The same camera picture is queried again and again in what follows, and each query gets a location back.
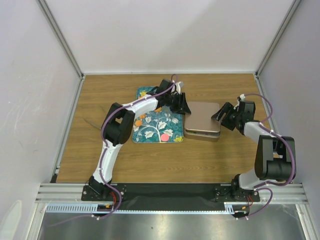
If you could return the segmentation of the metal slotted tongs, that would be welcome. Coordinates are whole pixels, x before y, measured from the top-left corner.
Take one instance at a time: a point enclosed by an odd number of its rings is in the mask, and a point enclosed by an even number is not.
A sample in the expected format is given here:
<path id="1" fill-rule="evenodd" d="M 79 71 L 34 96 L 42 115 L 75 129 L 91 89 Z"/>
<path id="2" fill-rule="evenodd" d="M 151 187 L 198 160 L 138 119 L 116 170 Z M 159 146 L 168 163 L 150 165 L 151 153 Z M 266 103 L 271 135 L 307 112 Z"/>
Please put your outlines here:
<path id="1" fill-rule="evenodd" d="M 105 110 L 105 108 L 104 108 L 103 106 L 100 105 L 99 108 L 100 108 L 105 114 L 107 113 L 107 111 Z M 92 127 L 96 128 L 96 129 L 98 129 L 98 130 L 101 130 L 101 129 L 102 129 L 102 125 L 101 125 L 101 124 L 98 125 L 98 124 L 92 122 L 91 120 L 88 120 L 87 118 L 83 118 L 83 120 L 84 120 L 87 124 L 91 125 Z"/>

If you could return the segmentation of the rose gold tin lid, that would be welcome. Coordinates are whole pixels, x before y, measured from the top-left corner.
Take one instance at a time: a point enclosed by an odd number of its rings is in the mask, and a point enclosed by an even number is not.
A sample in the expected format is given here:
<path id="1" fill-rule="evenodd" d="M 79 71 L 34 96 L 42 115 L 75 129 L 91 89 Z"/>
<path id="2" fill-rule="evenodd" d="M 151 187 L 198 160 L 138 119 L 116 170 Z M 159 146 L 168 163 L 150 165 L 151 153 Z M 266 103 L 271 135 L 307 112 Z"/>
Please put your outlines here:
<path id="1" fill-rule="evenodd" d="M 216 102 L 190 101 L 188 103 L 191 114 L 184 118 L 184 130 L 188 134 L 219 135 L 221 124 L 212 116 L 220 110 Z"/>

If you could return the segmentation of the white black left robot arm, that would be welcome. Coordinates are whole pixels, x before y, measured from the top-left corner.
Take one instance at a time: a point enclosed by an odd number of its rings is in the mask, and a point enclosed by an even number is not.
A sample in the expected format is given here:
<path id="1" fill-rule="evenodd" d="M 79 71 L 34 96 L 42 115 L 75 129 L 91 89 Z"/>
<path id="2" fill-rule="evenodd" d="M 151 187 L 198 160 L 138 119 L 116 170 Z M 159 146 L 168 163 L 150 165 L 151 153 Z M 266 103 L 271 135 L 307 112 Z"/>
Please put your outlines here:
<path id="1" fill-rule="evenodd" d="M 102 149 L 99 161 L 92 176 L 83 187 L 83 201 L 105 201 L 110 193 L 122 196 L 111 186 L 113 169 L 122 146 L 128 141 L 137 117 L 167 106 L 176 114 L 190 114 L 186 94 L 182 92 L 184 83 L 174 79 L 163 79 L 141 98 L 130 103 L 113 103 L 106 114 L 100 131 Z"/>

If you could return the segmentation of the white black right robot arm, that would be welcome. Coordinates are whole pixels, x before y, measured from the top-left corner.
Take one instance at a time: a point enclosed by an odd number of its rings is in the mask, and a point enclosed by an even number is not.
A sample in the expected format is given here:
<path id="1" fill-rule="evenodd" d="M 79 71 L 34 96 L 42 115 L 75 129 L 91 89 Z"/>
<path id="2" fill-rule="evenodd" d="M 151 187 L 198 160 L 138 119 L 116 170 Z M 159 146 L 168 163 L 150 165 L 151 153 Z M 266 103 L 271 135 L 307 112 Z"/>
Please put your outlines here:
<path id="1" fill-rule="evenodd" d="M 227 194 L 236 202 L 248 200 L 266 185 L 285 186 L 296 175 L 295 140 L 267 129 L 255 119 L 253 101 L 239 99 L 237 105 L 226 102 L 212 120 L 231 131 L 238 130 L 257 144 L 252 170 L 237 174 Z"/>

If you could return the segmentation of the rose gold cookie tin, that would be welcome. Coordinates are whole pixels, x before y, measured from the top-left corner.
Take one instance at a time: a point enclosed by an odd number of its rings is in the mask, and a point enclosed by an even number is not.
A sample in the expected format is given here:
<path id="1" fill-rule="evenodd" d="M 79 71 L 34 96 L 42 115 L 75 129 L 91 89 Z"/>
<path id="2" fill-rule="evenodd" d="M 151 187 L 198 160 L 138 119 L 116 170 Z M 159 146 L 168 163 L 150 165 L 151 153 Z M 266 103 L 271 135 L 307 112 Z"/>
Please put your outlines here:
<path id="1" fill-rule="evenodd" d="M 220 138 L 220 132 L 195 132 L 195 131 L 184 131 L 184 136 L 188 139 L 217 142 Z"/>

